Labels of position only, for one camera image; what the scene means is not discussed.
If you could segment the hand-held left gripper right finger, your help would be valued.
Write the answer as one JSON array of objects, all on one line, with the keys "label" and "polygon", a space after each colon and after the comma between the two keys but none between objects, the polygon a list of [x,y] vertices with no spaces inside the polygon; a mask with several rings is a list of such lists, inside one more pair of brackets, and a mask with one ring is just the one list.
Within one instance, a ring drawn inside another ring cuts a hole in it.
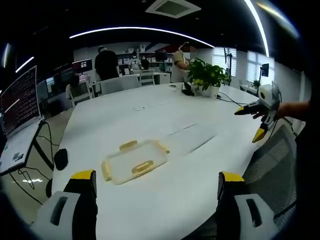
[{"label": "hand-held left gripper right finger", "polygon": [[236,173],[219,173],[215,213],[218,240],[271,240],[278,233],[273,210]]}]

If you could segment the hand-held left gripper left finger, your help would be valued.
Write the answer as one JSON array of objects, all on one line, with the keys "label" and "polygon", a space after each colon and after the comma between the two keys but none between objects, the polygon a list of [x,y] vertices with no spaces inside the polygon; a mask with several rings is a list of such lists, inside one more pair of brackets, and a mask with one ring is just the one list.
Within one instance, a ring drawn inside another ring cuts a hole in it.
[{"label": "hand-held left gripper left finger", "polygon": [[31,229],[41,240],[95,240],[97,215],[96,171],[80,171],[43,203]]}]

